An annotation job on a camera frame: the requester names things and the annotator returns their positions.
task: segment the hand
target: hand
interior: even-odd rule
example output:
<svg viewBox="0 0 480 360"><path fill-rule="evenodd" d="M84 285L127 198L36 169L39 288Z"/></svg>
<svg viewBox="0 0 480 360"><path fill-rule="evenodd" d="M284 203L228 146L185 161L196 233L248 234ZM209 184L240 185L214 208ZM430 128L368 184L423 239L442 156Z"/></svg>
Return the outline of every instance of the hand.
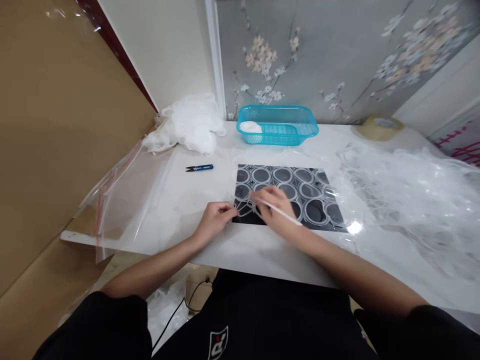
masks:
<svg viewBox="0 0 480 360"><path fill-rule="evenodd" d="M229 202L209 202L193 237L203 242L210 242L238 214L237 209Z"/></svg>
<svg viewBox="0 0 480 360"><path fill-rule="evenodd" d="M261 217L263 221L278 235L284 239L291 239L295 233L298 233L300 225L288 221L282 214L278 211L270 209L259 199L265 200L267 203L272 204L276 208L282 210L285 214L290 216L292 219L297 219L297 216L294 213L290 200L287 198L287 195L283 190L279 189L276 186L267 186L257 192L252 192L250 198L255 202L261 212Z"/></svg>

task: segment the tape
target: tape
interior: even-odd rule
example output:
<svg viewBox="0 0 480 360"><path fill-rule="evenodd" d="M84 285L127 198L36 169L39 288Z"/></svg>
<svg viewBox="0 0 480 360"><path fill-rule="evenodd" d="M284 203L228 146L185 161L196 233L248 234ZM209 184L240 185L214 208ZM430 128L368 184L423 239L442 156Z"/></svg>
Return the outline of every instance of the tape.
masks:
<svg viewBox="0 0 480 360"><path fill-rule="evenodd" d="M404 129L405 125L396 118L373 114L357 128L364 137L374 141L388 141Z"/></svg>

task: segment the black mat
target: black mat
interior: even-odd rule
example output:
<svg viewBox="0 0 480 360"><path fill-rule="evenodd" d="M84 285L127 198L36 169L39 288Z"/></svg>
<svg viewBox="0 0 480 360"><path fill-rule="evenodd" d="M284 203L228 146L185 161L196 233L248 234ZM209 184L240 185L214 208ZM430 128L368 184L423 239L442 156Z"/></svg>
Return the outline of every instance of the black mat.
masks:
<svg viewBox="0 0 480 360"><path fill-rule="evenodd" d="M249 202L251 191L275 185L285 191L298 220L312 230L346 233L344 219L338 207L327 174L321 169L238 165L235 206L241 216L234 223L265 225L259 209Z"/></svg>

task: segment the person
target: person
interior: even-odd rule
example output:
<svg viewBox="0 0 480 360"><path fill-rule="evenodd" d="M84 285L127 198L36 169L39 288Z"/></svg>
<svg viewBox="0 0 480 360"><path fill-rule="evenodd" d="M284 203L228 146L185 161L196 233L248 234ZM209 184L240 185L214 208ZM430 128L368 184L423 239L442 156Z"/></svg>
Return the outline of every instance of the person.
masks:
<svg viewBox="0 0 480 360"><path fill-rule="evenodd" d="M220 269L201 312L155 359L480 359L475 332L393 276L260 201L295 218L283 191L265 187L251 198L265 223L318 262L341 290ZM236 215L227 202L209 203L191 237L90 294L34 359L150 359L157 339L147 328L145 300ZM352 314L348 295L363 309Z"/></svg>

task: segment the white table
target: white table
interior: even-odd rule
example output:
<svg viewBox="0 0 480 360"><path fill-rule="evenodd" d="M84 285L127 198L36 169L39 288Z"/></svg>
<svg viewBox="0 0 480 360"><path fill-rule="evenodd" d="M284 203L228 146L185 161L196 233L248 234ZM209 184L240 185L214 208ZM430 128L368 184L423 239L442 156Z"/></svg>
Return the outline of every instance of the white table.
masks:
<svg viewBox="0 0 480 360"><path fill-rule="evenodd" d="M340 165L336 152L348 143L367 142L382 149L428 147L434 154L443 156L410 128L390 141L374 142L357 136L352 126L319 125L318 136L284 151L282 147L246 145L235 122L227 122L226 127L227 135L217 137L217 149L211 156L177 146L163 176L162 190L156 193L157 203L162 206L148 209L135 241L131 240L136 230L132 228L125 231L120 241L107 240L105 246L153 255L190 236L207 202L233 202L238 163L324 169L330 177ZM185 167L203 164L213 164L214 169L185 172ZM442 276L399 232L364 226L355 235L333 231L317 233L392 274L435 306L480 313L480 286ZM64 231L61 238L96 244L94 238L72 231ZM192 262L307 284L336 286L318 264L263 225L228 224L218 239Z"/></svg>

